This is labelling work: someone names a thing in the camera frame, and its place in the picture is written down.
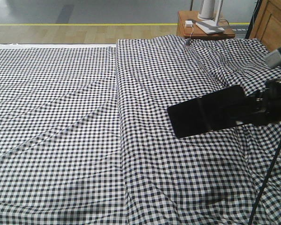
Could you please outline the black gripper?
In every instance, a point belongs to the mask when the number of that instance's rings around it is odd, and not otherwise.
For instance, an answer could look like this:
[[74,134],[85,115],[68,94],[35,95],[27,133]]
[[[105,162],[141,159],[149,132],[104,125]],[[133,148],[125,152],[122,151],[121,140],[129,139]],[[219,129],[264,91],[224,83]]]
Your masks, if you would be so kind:
[[263,92],[254,92],[236,104],[235,124],[263,126],[281,121],[281,80],[266,81]]

